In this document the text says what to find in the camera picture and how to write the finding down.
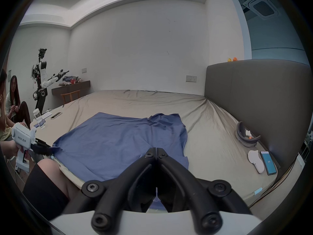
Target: floor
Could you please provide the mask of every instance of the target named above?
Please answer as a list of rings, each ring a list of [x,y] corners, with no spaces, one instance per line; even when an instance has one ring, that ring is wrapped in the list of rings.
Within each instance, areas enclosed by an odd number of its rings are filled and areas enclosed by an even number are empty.
[[[261,201],[251,207],[253,215],[265,220],[286,198],[295,182],[298,180],[304,167],[303,159],[298,155],[295,164],[284,182]]]

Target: wall socket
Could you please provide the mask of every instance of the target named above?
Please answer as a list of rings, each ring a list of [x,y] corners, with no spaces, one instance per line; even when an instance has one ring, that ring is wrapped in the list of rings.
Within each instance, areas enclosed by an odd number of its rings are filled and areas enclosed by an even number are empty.
[[[186,82],[197,82],[196,76],[186,76]]]

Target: long black hair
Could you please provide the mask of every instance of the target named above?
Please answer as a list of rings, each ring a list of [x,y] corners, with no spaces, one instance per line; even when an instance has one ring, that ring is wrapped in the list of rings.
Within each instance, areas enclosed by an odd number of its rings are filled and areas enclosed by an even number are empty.
[[[2,83],[5,83],[5,80],[7,79],[7,74],[5,72],[4,69],[1,69],[1,72],[0,72],[0,85]]]
[[[13,82],[14,78],[15,78],[15,81],[16,81],[16,88],[15,88],[15,92],[14,92],[14,97],[12,97],[11,86],[12,86],[12,82]],[[18,79],[17,79],[17,77],[15,75],[12,76],[11,81],[10,81],[10,100],[11,100],[11,105],[14,105],[13,104],[13,100],[14,99],[15,99],[15,103],[17,103],[17,106],[20,106],[21,101],[19,99],[19,93],[18,93]]]

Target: white phone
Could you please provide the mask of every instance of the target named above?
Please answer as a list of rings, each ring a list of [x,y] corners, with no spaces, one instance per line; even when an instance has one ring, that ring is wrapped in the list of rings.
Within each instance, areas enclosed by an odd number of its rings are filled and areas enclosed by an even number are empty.
[[[62,112],[58,112],[57,114],[53,115],[51,117],[51,119],[56,119],[58,116],[60,116],[62,114]]]

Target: wooden chair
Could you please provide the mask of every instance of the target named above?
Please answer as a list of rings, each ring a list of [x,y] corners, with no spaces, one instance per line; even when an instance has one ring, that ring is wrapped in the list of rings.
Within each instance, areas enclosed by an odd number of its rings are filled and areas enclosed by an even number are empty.
[[[69,99],[71,100],[71,102],[73,101],[73,94],[74,93],[77,93],[77,96],[78,96],[78,98],[79,98],[79,92],[80,92],[80,90],[77,90],[77,91],[74,91],[74,92],[70,92],[70,93],[65,93],[65,94],[61,94],[61,96],[63,97],[63,103],[64,104],[67,104],[67,103],[69,103],[69,102],[67,102],[66,100],[65,100],[65,96],[67,96],[67,95],[69,95]]]

